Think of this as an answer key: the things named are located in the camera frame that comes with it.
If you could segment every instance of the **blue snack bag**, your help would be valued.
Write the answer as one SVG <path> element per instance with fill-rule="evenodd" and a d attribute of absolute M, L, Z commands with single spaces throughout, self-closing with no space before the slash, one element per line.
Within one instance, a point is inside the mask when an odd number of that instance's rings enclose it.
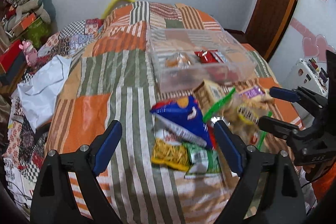
<path fill-rule="evenodd" d="M 158 102 L 151 113 L 184 140 L 206 149 L 213 148 L 208 126 L 202 121 L 202 112 L 193 96 Z"/>

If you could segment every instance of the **wooden door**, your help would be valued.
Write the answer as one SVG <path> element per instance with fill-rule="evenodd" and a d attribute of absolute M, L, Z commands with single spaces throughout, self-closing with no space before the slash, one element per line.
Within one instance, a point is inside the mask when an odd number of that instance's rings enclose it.
<path fill-rule="evenodd" d="M 257 0 L 245 38 L 267 60 L 289 24 L 294 2 L 295 0 Z"/>

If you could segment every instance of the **white plastic bag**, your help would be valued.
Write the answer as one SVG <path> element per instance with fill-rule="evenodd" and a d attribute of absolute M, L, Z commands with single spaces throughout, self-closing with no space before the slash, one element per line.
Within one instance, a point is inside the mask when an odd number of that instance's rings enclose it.
<path fill-rule="evenodd" d="M 17 85 L 26 118 L 34 131 L 51 119 L 57 95 L 68 78 L 71 59 L 56 55 L 28 83 Z"/>

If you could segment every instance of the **blue gripper pad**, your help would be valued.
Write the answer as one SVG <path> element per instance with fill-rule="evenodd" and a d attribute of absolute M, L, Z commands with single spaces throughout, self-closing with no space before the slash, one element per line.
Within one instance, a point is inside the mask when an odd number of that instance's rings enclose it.
<path fill-rule="evenodd" d="M 281 99 L 291 103 L 300 101 L 300 96 L 295 91 L 286 90 L 275 86 L 269 89 L 269 95 L 273 98 Z"/>
<path fill-rule="evenodd" d="M 121 139 L 122 126 L 119 121 L 116 121 L 114 126 L 110 129 L 110 133 L 101 145 L 100 149 L 96 153 L 95 166 L 93 168 L 93 173 L 98 176 L 100 173 L 104 172 L 111 160 L 114 151 Z"/>
<path fill-rule="evenodd" d="M 214 135 L 230 169 L 239 177 L 244 170 L 242 155 L 238 149 L 244 150 L 245 144 L 239 136 L 233 135 L 224 122 L 216 122 L 214 125 Z M 235 138 L 240 147 L 236 148 L 231 138 Z"/>

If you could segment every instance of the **stuffed toy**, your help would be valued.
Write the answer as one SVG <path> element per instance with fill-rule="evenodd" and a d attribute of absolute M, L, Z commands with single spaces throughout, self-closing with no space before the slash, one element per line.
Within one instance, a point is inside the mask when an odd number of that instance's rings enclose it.
<path fill-rule="evenodd" d="M 23 51 L 26 56 L 27 65 L 34 68 L 37 62 L 37 50 L 33 47 L 30 40 L 22 41 L 22 45 L 19 48 Z"/>
<path fill-rule="evenodd" d="M 6 31 L 9 32 L 17 22 L 17 17 L 21 18 L 27 12 L 34 12 L 42 21 L 50 24 L 56 18 L 56 10 L 51 0 L 28 0 L 22 5 L 16 7 L 16 14 L 12 15 L 6 24 Z"/>

